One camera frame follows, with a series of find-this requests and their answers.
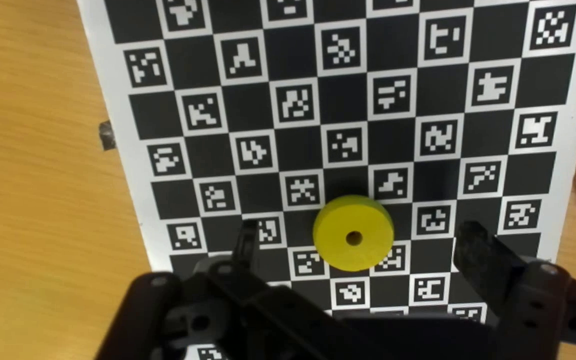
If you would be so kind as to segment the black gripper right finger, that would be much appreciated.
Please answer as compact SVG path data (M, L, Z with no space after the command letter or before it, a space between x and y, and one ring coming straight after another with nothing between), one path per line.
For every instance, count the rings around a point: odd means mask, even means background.
M518 256L478 223L455 230L454 265L496 315L490 360L556 360L576 345L576 279L561 267Z

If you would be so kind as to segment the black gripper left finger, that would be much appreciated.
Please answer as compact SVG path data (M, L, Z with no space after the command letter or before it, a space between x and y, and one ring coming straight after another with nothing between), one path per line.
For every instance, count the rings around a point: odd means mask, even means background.
M307 298L251 273L257 228L190 277L134 279L94 360L338 360L341 327Z

